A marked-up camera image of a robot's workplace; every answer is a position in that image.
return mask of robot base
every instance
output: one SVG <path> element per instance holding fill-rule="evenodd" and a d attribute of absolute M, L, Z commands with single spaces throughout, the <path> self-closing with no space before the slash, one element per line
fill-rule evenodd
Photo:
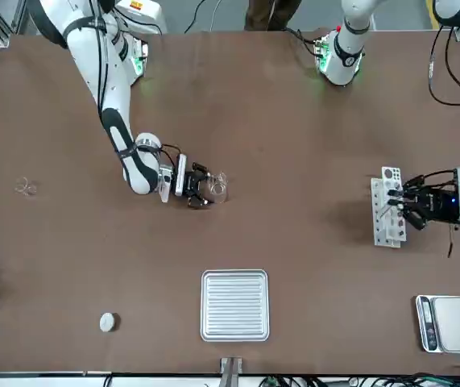
<path fill-rule="evenodd" d="M 405 219 L 401 211 L 387 202 L 390 189 L 401 190 L 400 169 L 382 167 L 382 178 L 371 179 L 371 209 L 373 210 L 373 234 L 375 246 L 400 248 L 407 240 Z"/>
<path fill-rule="evenodd" d="M 334 40 L 337 31 L 331 31 L 328 35 L 322 36 L 314 43 L 314 53 L 316 54 L 316 69 L 325 76 L 326 79 L 336 86 L 346 86 L 353 81 L 354 76 L 360 69 L 360 62 L 364 54 L 349 67 L 344 66 L 334 49 Z"/>

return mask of metal clamp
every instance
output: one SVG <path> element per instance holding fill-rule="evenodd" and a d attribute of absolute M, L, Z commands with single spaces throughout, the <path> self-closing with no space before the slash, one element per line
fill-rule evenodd
<path fill-rule="evenodd" d="M 219 387 L 238 387 L 238 375 L 242 374 L 241 357 L 223 357 L 221 359 L 221 382 Z"/>

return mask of metal tray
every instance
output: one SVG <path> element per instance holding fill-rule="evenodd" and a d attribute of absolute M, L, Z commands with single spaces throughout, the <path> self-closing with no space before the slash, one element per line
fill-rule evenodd
<path fill-rule="evenodd" d="M 269 291 L 263 270 L 207 270 L 201 278 L 204 341 L 265 341 Z"/>
<path fill-rule="evenodd" d="M 432 303 L 442 350 L 460 353 L 460 297 L 437 296 Z"/>

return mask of silver tray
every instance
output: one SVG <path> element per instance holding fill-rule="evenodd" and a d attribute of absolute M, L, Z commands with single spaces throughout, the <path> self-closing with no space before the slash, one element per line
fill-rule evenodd
<path fill-rule="evenodd" d="M 201 278 L 204 341 L 265 341 L 269 291 L 263 270 L 207 270 Z"/>

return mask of person's leg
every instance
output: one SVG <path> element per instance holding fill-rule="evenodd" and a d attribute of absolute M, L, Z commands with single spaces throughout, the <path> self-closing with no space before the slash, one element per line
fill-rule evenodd
<path fill-rule="evenodd" d="M 275 9 L 269 22 L 269 31 L 281 31 L 300 6 L 301 0 L 276 0 Z"/>
<path fill-rule="evenodd" d="M 246 13 L 246 31 L 267 31 L 273 0 L 249 0 Z"/>

